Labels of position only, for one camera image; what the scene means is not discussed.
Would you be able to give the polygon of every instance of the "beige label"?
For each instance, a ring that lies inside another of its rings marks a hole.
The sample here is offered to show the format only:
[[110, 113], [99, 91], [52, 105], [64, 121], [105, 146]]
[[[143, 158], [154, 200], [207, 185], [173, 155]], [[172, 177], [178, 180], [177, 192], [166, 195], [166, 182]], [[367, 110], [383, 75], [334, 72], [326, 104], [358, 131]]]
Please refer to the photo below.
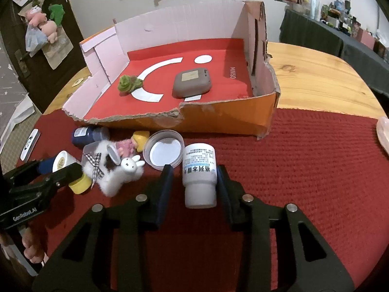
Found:
[[57, 168], [62, 169], [63, 165], [65, 164], [65, 158], [61, 157], [60, 160], [58, 160]]
[[181, 81], [188, 81], [198, 78], [198, 70], [190, 71], [182, 74]]

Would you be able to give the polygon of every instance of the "white fluffy toy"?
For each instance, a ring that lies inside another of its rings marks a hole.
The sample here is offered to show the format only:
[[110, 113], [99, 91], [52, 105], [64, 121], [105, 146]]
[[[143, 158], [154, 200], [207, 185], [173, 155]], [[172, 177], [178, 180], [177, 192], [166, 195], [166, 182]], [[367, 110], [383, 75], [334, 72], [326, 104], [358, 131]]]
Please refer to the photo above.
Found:
[[100, 190], [105, 196], [113, 197], [124, 183], [141, 178], [145, 162], [140, 160], [141, 156], [136, 155], [132, 158], [124, 158], [120, 164], [115, 164], [108, 154], [108, 146], [115, 148], [115, 143], [103, 140], [98, 144], [94, 155], [85, 155], [87, 162], [84, 164], [83, 170], [93, 180], [93, 183], [99, 184]]

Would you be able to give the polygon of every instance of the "yellow lid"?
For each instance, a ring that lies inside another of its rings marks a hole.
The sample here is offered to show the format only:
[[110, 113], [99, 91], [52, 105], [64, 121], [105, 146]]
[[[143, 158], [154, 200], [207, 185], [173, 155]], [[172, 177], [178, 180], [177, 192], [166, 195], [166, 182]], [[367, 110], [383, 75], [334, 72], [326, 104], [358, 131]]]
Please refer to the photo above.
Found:
[[150, 137], [149, 131], [134, 131], [132, 138], [137, 142], [137, 152], [143, 151], [143, 147], [146, 144], [147, 139]]
[[92, 185], [92, 179], [89, 178], [85, 173], [82, 174], [81, 178], [72, 183], [69, 183], [69, 187], [74, 192], [74, 194], [81, 194], [89, 189]]

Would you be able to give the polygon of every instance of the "checkered ribbon bow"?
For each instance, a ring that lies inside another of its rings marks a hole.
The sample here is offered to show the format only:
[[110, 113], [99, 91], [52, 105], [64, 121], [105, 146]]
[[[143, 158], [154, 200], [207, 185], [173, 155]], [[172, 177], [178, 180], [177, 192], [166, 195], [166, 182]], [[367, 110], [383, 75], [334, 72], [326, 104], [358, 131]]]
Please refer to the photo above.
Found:
[[88, 161], [93, 166], [93, 181], [92, 181], [92, 186], [91, 186], [91, 189], [92, 189], [92, 187], [96, 183], [97, 177], [99, 179], [102, 179], [104, 177], [104, 172], [102, 172], [102, 170], [99, 167], [100, 160], [101, 160], [101, 153], [95, 154], [94, 157], [91, 154], [84, 154], [84, 156], [86, 157], [86, 159], [88, 159]]

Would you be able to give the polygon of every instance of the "white electronic device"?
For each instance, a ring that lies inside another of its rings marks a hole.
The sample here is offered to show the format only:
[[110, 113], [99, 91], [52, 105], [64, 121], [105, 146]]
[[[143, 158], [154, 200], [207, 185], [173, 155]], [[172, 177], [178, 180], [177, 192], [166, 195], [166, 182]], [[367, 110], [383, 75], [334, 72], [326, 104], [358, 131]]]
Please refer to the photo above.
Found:
[[38, 140], [40, 136], [40, 131], [38, 131], [37, 128], [33, 129], [30, 136], [27, 139], [27, 142], [22, 150], [22, 154], [20, 155], [20, 159], [23, 162], [27, 162], [32, 150], [34, 149], [34, 146], [36, 144], [36, 141]]

